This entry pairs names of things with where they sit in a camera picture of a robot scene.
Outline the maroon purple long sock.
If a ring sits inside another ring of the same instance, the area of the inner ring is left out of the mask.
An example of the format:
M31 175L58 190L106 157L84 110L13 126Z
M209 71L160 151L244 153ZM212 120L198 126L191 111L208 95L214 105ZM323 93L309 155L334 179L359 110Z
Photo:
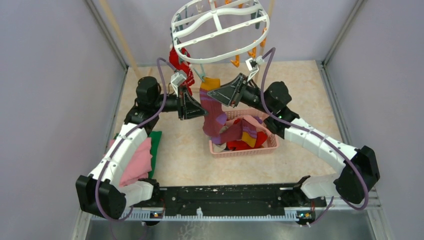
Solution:
M211 137L211 142L222 145L239 141L253 148L257 142L257 128L260 124L261 122L256 118L237 118L231 126L219 133L218 136Z
M208 95L209 91L221 87L219 78L205 77L199 87L201 106L208 112L204 116L203 132L209 137L217 137L227 121L227 115L222 110L222 104Z

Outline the teal clothespin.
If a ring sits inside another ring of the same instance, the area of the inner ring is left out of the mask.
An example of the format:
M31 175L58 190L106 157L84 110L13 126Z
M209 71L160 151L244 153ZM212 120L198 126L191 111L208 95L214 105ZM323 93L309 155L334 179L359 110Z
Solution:
M199 79L204 82L206 80L206 72L203 64L199 64L200 70L197 70L195 66L192 66L192 70L196 73Z

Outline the red patterned sock pair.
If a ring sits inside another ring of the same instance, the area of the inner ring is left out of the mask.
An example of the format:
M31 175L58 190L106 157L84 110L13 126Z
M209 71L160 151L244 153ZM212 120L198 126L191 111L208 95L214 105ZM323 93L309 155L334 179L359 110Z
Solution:
M183 86L187 87L189 94L192 96L193 92L191 86L195 83L193 72L190 68L190 63L180 58L177 54L175 47L171 44L168 56L168 61L179 71L183 71L186 74L186 80L182 83Z

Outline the white plastic clip hanger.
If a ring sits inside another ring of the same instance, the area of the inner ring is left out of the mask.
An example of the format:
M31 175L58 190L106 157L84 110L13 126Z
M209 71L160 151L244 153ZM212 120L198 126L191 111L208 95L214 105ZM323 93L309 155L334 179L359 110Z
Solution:
M170 22L172 45L181 59L209 64L256 54L266 44L271 17L258 0L191 0Z

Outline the pink plastic basket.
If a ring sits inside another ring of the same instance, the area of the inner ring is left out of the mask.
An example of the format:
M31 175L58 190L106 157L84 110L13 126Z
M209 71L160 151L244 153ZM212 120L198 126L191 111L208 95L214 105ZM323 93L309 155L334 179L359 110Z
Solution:
M225 113L227 115L227 124L229 126L232 125L236 119L240 119L245 116L250 116L249 120L258 117L261 121L264 121L268 117L266 113L253 108L230 110L225 111ZM277 136L266 130L264 122L262 122L261 127L257 127L256 129L259 131L258 138L261 143L257 147L250 147L247 143L241 140L231 141L230 144L226 143L224 146L222 144L216 145L209 140L209 151L214 158L230 158L273 153L280 146Z

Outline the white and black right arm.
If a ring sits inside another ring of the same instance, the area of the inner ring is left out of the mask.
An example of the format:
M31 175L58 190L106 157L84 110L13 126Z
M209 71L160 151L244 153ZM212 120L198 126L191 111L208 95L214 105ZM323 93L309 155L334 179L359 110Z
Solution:
M287 106L292 97L284 82L276 81L263 89L248 83L241 73L206 94L224 106L243 103L268 114L264 124L272 134L303 147L333 168L333 174L300 180L299 189L293 192L297 205L307 206L320 197L340 197L355 209L366 207L369 192L380 179L375 151L366 145L357 148L345 144L307 123Z

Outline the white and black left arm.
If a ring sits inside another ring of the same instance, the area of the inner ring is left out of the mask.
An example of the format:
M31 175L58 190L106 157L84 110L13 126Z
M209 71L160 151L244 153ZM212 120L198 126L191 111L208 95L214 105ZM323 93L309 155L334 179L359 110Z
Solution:
M118 221L126 208L144 202L154 207L160 202L159 184L147 173L137 172L136 151L149 142L149 135L161 112L177 112L180 120L207 115L207 111L183 85L184 73L170 78L173 94L166 93L166 85L146 76L138 81L136 98L126 114L115 141L99 164L87 175L76 180L80 209L86 213Z

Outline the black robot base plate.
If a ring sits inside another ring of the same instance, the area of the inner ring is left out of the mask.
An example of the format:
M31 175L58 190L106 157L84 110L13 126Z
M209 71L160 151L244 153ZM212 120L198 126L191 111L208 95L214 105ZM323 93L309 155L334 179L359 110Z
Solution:
M136 208L171 207L194 203L265 203L266 206L326 207L323 197L309 199L297 183L162 186Z

